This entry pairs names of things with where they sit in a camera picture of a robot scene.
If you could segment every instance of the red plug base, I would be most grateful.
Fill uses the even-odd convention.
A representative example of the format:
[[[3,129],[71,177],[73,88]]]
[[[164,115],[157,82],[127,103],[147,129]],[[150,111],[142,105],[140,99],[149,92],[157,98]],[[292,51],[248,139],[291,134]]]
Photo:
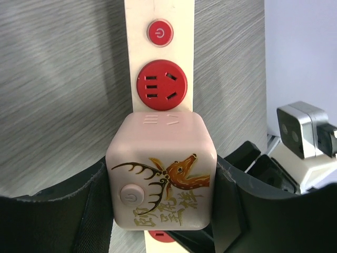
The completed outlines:
[[[156,239],[159,242],[174,242],[175,240],[172,239],[171,236],[169,236],[167,233],[164,231],[149,231],[148,232],[154,239]]]
[[[138,95],[149,108],[167,111],[177,107],[187,93],[187,78],[183,70],[167,60],[150,62],[137,78]]]

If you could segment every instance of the camera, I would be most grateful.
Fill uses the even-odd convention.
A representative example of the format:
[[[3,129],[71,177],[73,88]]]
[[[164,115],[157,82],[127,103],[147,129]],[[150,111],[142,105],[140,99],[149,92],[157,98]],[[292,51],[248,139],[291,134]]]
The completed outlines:
[[[277,119],[283,144],[301,159],[323,154],[317,127],[328,124],[328,115],[320,108],[298,101],[277,109]]]

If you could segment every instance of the white power strip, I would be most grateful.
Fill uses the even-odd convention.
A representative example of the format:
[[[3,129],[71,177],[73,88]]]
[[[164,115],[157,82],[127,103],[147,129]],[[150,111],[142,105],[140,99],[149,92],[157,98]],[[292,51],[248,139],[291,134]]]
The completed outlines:
[[[136,82],[141,69],[155,60],[177,64],[187,78],[183,101],[169,111],[193,110],[194,0],[124,0],[130,64],[131,92],[134,112],[154,111],[140,99]],[[158,46],[148,36],[149,26],[165,20],[173,29],[173,38],[166,46]],[[155,35],[164,36],[167,26],[156,27]]]
[[[154,239],[148,231],[144,231],[146,253],[188,253],[180,244],[174,242],[160,242]]]

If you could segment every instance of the socket slot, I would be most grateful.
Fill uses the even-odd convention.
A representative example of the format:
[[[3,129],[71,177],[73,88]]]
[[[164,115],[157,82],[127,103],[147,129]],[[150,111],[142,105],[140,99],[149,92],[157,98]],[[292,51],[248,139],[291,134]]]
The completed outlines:
[[[147,98],[157,98],[158,94],[147,94],[146,97]]]
[[[146,76],[145,80],[157,80],[157,76]]]
[[[146,88],[147,89],[157,89],[158,85],[147,85]]]
[[[174,98],[175,96],[177,96],[176,92],[172,93],[171,95],[167,96],[166,98],[169,100],[169,99]]]
[[[166,76],[168,78],[171,78],[173,81],[177,80],[177,78],[174,75],[171,75],[170,73],[166,73]]]

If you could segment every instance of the antlers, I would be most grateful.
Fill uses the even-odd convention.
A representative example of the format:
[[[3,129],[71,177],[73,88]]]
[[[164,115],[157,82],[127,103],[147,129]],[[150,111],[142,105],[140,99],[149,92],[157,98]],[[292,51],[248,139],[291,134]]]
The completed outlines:
[[[149,186],[153,186],[153,185],[160,186],[161,190],[160,190],[160,193],[150,194],[150,196],[158,196],[158,199],[156,201],[149,202],[151,204],[154,204],[154,207],[151,208],[147,212],[139,213],[139,215],[144,215],[144,214],[146,214],[148,212],[152,212],[154,209],[157,208],[157,206],[159,206],[160,202],[163,199],[164,189],[165,189],[165,186],[166,186],[167,183],[168,183],[168,180],[166,178],[161,178],[159,182],[152,182],[152,183],[148,184]]]
[[[122,163],[122,164],[119,164],[115,167],[113,167],[111,170],[115,169],[115,168],[118,168],[118,167],[121,167],[121,166],[125,166],[125,165],[132,165],[132,168],[129,169],[129,171],[133,171],[133,169],[136,167],[136,166],[141,166],[142,169],[140,170],[140,172],[137,172],[136,174],[140,174],[142,172],[144,172],[144,170],[146,169],[149,169],[152,171],[152,175],[148,178],[144,178],[145,180],[149,180],[149,179],[152,179],[154,178],[154,176],[160,176],[163,174],[162,171],[160,171],[159,169],[156,169],[156,168],[153,168],[151,166],[147,166],[145,164],[142,164],[142,163],[138,163],[138,162],[126,162],[126,163]]]

